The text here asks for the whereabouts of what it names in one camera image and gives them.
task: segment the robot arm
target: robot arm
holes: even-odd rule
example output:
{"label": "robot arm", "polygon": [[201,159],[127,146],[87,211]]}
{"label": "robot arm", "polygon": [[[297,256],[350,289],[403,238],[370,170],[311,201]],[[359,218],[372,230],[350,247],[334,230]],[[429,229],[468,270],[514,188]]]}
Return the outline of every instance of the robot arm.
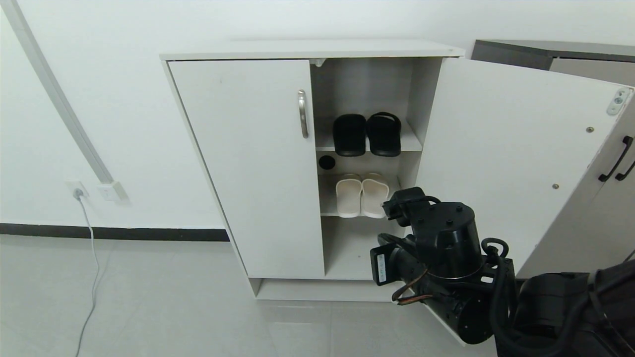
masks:
{"label": "robot arm", "polygon": [[[370,251],[377,285],[405,282],[393,302],[427,304],[468,344],[494,335],[499,356],[635,356],[635,287],[627,283],[635,262],[519,281],[507,244],[479,242],[467,205],[441,202],[414,187],[395,192],[383,208],[389,220],[413,231],[405,238],[379,234],[380,246]],[[628,299],[620,303],[633,312],[618,319],[619,328],[599,296],[625,286]],[[401,297],[407,290],[413,295]]]}

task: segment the round hole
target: round hole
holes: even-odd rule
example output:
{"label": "round hole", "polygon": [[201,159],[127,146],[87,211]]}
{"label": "round hole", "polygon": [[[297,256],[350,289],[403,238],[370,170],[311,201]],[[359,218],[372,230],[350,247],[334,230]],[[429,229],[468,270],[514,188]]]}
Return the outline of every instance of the round hole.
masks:
{"label": "round hole", "polygon": [[335,159],[330,155],[322,156],[317,163],[324,170],[331,170],[335,167]]}

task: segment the wall outlet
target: wall outlet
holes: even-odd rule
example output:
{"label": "wall outlet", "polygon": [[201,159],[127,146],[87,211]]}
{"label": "wall outlet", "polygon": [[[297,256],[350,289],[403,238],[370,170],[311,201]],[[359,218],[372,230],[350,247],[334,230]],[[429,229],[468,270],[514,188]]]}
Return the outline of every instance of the wall outlet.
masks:
{"label": "wall outlet", "polygon": [[65,181],[66,187],[69,188],[70,194],[73,195],[75,189],[80,189],[84,193],[84,197],[88,197],[88,191],[84,188],[84,185],[81,184],[81,181]]}
{"label": "wall outlet", "polygon": [[123,190],[119,181],[97,185],[97,190],[106,201],[119,202],[127,198],[126,191]]}

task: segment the black slipper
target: black slipper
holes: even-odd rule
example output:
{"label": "black slipper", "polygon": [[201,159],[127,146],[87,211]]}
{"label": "black slipper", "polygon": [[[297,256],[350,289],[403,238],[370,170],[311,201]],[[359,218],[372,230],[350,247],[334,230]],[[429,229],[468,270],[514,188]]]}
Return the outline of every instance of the black slipper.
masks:
{"label": "black slipper", "polygon": [[362,156],[366,153],[366,118],[344,114],[333,123],[333,142],[339,156]]}
{"label": "black slipper", "polygon": [[401,122],[397,116],[379,112],[368,118],[366,134],[370,152],[377,156],[399,156],[401,154]]}

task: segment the cabinet top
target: cabinet top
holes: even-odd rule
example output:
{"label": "cabinet top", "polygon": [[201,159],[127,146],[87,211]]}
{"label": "cabinet top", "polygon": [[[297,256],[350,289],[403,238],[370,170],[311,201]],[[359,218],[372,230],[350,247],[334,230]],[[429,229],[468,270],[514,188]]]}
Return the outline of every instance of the cabinet top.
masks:
{"label": "cabinet top", "polygon": [[165,53],[166,61],[274,58],[461,57],[465,50],[425,39],[294,39],[231,41],[194,47],[196,52]]}

